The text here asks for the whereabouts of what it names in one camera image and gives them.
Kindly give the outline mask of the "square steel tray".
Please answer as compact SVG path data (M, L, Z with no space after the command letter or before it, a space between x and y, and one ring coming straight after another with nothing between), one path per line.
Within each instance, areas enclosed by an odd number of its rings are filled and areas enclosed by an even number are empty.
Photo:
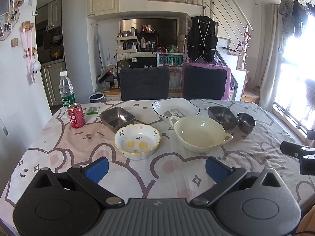
M226 107L209 107L208 116L218 122L225 130L231 130L239 122L238 118Z
M122 107L114 107L103 111L99 115L102 123L107 126L113 133L116 133L120 128L134 124L135 116Z

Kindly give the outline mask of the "cartoon print tablecloth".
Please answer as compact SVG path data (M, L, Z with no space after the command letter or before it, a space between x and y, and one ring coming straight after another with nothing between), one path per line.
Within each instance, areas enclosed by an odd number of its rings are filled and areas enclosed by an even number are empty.
M314 177L301 175L299 162L280 151L280 144L291 141L290 135L261 107L251 102L195 100L200 116L207 116L212 106L227 107L233 114L251 115L256 122L250 134L231 130L233 139L210 152L227 166L241 166L260 172L273 167L303 210L314 203ZM71 127L67 113L60 109L44 126L42 134L19 159L2 195L1 222L16 234L12 214L36 172L48 167L65 172L73 165L85 166L105 156L109 172L100 184L124 200L129 198L192 199L213 186L205 173L207 155L183 148L169 120L159 116L152 101L109 101L100 103L101 111L121 107L134 115L137 123L150 125L160 132L156 152L143 160L130 160L114 145L114 133L94 114L87 116L85 126Z

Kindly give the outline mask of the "small round steel bowl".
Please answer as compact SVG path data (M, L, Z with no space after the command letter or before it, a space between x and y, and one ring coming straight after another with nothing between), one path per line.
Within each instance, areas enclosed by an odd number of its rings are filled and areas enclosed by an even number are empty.
M238 127L245 134L250 134L256 126L255 119L247 113L240 112L238 120Z

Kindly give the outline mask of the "white flower ceramic bowl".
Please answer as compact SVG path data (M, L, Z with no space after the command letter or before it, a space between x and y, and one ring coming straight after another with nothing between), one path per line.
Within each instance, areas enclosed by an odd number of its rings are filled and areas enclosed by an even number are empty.
M160 144L160 132L144 124L127 125L114 136L118 151L130 160L142 160L152 156Z

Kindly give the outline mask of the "red soda can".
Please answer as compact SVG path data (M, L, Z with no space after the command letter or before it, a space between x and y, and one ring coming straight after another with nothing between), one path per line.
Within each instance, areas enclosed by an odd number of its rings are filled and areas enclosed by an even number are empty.
M83 109L79 103L70 104L67 111L73 128L81 128L85 125Z

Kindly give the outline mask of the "green snack packet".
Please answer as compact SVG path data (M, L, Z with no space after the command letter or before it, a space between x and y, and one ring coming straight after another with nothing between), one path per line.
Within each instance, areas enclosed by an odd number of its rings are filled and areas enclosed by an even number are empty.
M88 115L93 115L93 114L98 114L99 113L99 107L89 107L86 110L84 110L84 114L86 116Z

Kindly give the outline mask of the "grey waste bin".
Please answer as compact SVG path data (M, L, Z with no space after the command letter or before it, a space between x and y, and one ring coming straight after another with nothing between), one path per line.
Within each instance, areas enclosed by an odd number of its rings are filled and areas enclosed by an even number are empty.
M95 93L89 96L90 103L99 103L105 101L105 95L103 93Z

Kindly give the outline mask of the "clear plastic water bottle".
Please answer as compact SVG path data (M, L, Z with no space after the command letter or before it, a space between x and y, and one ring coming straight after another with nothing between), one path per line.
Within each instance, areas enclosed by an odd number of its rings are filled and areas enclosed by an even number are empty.
M60 72L59 92L64 108L75 103L75 95L73 85L67 75L67 71Z

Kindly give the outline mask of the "grey kitchen cabinet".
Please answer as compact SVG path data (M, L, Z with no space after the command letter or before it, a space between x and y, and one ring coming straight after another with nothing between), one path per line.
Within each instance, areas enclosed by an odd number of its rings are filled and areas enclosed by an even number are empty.
M41 76L49 106L61 105L59 91L60 73L66 70L64 59L45 63L41 68Z

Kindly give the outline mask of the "left dark chair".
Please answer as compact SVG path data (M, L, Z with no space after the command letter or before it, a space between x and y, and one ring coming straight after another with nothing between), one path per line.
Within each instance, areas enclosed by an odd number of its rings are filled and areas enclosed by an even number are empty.
M121 100L166 99L169 95L169 81L168 67L121 69Z

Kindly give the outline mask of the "teal poizon sign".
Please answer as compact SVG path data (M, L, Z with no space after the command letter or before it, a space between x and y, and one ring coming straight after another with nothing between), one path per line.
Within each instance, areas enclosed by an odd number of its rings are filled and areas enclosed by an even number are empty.
M157 53L157 66L179 66L184 63L184 56L181 53Z

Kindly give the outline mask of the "black vest on hanger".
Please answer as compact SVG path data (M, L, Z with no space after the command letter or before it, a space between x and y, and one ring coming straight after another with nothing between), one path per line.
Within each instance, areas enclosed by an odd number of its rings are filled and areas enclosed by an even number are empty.
M206 63L213 62L218 43L216 25L217 22L207 16L191 18L191 28L187 35L187 53L192 61L202 59Z

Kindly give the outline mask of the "beige curtain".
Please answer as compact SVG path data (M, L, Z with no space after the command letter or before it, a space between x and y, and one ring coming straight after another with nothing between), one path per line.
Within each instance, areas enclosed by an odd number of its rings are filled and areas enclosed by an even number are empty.
M279 52L281 40L281 15L279 5L265 6L264 29L260 40L259 60L255 81L260 87L259 105L272 111L277 92L283 55Z

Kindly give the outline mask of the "cream two-handled bowl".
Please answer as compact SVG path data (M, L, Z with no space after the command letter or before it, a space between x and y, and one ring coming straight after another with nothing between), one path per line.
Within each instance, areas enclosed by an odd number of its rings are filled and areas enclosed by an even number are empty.
M229 143L233 136L223 126L204 116L171 116L169 123L179 143L195 153L209 153L212 149Z

